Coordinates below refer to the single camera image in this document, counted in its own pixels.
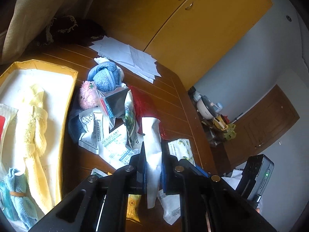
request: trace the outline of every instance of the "beige curtain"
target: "beige curtain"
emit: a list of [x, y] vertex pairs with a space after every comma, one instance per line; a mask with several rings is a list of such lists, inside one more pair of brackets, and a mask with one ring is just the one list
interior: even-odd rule
[[6, 32], [0, 33], [2, 64], [21, 56], [27, 45], [56, 16], [85, 18], [93, 0], [17, 0]]

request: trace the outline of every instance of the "door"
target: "door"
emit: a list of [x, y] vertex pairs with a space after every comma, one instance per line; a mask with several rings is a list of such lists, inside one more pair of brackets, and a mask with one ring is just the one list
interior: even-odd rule
[[88, 18], [111, 36], [144, 50], [185, 0], [94, 0]]
[[299, 115], [278, 85], [235, 122], [236, 138], [224, 143], [234, 168], [261, 153], [290, 129]]
[[270, 0], [187, 0], [145, 52], [174, 71], [188, 90], [271, 5]]

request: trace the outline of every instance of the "knotted yellow towel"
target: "knotted yellow towel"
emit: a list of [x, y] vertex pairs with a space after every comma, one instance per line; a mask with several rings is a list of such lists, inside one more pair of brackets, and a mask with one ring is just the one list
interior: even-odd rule
[[39, 158], [46, 150], [47, 112], [43, 109], [43, 95], [39, 85], [26, 88], [17, 115], [16, 142], [26, 165], [30, 193], [47, 214], [52, 209], [52, 199]]

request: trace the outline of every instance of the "brown rubber band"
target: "brown rubber band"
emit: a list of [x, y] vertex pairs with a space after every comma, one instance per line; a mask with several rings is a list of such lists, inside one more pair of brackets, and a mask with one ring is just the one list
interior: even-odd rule
[[17, 196], [17, 197], [25, 197], [26, 196], [25, 193], [13, 192], [13, 191], [10, 191], [10, 195]]

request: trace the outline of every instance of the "pink fuzzy ball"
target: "pink fuzzy ball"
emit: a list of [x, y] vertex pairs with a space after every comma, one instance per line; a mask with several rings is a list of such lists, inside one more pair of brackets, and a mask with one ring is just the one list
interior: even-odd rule
[[91, 91], [96, 89], [95, 82], [85, 81], [79, 89], [79, 105], [82, 109], [87, 110], [96, 107]]

